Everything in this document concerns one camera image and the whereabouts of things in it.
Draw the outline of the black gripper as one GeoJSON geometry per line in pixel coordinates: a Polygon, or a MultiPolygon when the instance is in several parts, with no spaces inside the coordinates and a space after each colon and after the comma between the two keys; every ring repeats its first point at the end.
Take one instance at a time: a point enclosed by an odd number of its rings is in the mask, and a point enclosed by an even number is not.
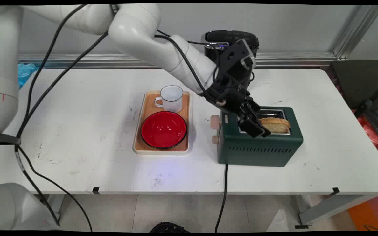
{"type": "Polygon", "coordinates": [[[241,77],[225,74],[217,79],[216,74],[213,74],[212,84],[206,89],[208,95],[205,99],[223,112],[238,114],[240,130],[251,137],[267,137],[271,132],[262,125],[257,116],[261,106],[253,100],[248,91],[251,77],[254,78],[254,74],[241,77]],[[242,109],[242,104],[246,104],[248,109],[242,109]]]}

